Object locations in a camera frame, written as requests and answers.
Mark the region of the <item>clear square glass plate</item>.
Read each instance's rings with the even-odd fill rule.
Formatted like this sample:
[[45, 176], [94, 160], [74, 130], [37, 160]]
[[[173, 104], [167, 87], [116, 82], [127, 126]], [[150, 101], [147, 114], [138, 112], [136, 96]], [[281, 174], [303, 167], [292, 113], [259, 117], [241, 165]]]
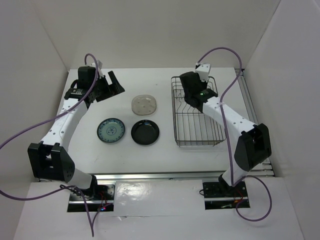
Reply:
[[149, 94], [137, 95], [131, 101], [131, 110], [138, 116], [152, 115], [157, 110], [157, 101]]

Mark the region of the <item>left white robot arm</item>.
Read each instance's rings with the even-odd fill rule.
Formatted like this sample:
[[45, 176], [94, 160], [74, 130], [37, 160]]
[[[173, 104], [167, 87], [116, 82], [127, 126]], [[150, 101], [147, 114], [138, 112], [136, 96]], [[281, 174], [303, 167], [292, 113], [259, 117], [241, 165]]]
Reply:
[[77, 186], [86, 199], [92, 200], [99, 193], [97, 178], [76, 168], [68, 153], [70, 141], [93, 102], [109, 99], [125, 89], [113, 71], [104, 75], [100, 68], [81, 66], [77, 73], [57, 119], [38, 143], [29, 145], [27, 153], [35, 178]]

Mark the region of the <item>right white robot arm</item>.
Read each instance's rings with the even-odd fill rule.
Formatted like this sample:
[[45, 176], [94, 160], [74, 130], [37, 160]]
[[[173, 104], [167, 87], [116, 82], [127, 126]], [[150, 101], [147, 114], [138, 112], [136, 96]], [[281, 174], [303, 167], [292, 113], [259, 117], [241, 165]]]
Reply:
[[229, 168], [218, 178], [218, 190], [230, 196], [236, 185], [257, 165], [272, 154], [268, 127], [256, 124], [229, 107], [222, 97], [207, 88], [199, 74], [186, 72], [179, 76], [185, 102], [224, 127]]

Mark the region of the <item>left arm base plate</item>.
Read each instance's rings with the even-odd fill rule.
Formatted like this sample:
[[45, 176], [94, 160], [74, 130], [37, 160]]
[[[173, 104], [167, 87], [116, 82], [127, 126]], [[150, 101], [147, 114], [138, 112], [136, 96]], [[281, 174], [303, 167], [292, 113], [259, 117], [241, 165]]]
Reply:
[[[89, 212], [97, 212], [99, 208], [102, 208], [102, 212], [114, 211], [114, 197], [115, 197], [116, 185], [114, 183], [100, 184], [97, 189], [97, 193], [92, 196], [85, 196]], [[85, 202], [80, 195], [75, 191], [71, 192], [68, 200], [68, 213], [81, 213], [85, 212]]]

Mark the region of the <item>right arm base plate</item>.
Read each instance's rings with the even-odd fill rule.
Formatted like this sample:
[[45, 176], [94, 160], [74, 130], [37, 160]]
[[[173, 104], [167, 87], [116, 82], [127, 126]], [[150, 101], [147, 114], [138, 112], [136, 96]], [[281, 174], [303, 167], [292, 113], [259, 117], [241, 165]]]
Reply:
[[199, 194], [204, 197], [206, 210], [225, 210], [250, 208], [247, 186], [244, 181], [240, 182], [230, 191], [222, 191], [218, 182], [203, 182]]

